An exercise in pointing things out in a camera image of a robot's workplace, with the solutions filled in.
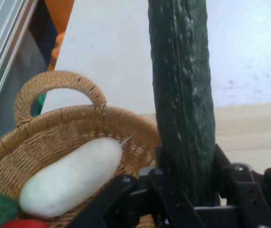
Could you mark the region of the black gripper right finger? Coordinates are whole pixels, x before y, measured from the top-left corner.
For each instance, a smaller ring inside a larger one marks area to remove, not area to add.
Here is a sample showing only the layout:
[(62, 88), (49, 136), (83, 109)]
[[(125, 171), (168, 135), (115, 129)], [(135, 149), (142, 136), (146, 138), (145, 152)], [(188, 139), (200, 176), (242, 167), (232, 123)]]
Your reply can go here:
[(263, 174), (245, 163), (230, 162), (215, 146), (217, 191), (227, 200), (211, 214), (213, 228), (271, 228), (271, 167)]

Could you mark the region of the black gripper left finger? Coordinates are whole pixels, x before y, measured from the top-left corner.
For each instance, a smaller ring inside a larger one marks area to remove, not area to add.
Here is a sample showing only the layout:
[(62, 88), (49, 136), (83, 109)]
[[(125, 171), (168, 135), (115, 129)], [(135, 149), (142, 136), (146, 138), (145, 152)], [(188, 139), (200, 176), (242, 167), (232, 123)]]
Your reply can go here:
[(185, 193), (172, 177), (168, 153), (155, 148), (155, 167), (146, 167), (138, 178), (120, 175), (100, 191), (68, 228), (134, 228), (151, 215), (157, 228), (202, 228)]

